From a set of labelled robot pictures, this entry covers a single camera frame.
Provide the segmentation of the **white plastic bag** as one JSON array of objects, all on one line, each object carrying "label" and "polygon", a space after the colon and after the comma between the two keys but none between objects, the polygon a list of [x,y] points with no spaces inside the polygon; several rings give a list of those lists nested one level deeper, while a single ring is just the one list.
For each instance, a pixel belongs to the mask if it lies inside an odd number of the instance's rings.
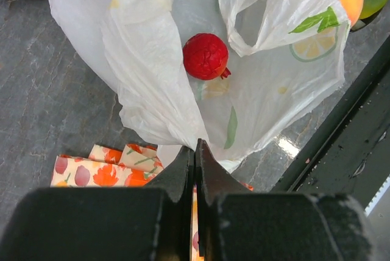
[{"label": "white plastic bag", "polygon": [[[111,88],[125,127],[158,145],[207,141],[233,171],[344,82],[350,21],[339,0],[49,0],[86,64]],[[227,46],[231,75],[200,80],[183,65],[199,33]]]}]

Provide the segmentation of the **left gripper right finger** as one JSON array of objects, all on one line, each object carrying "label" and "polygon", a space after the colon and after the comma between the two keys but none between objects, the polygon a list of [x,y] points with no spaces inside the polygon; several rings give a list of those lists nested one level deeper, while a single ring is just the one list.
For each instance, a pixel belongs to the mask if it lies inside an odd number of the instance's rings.
[{"label": "left gripper right finger", "polygon": [[384,260],[362,206],[345,194],[256,193],[195,151],[199,253],[205,260]]}]

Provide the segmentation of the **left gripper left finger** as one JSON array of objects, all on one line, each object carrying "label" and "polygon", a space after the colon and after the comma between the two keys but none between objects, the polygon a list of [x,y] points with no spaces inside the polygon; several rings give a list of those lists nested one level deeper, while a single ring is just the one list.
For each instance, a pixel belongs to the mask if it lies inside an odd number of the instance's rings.
[{"label": "left gripper left finger", "polygon": [[2,260],[189,260],[194,153],[139,188],[39,188],[17,205]]}]

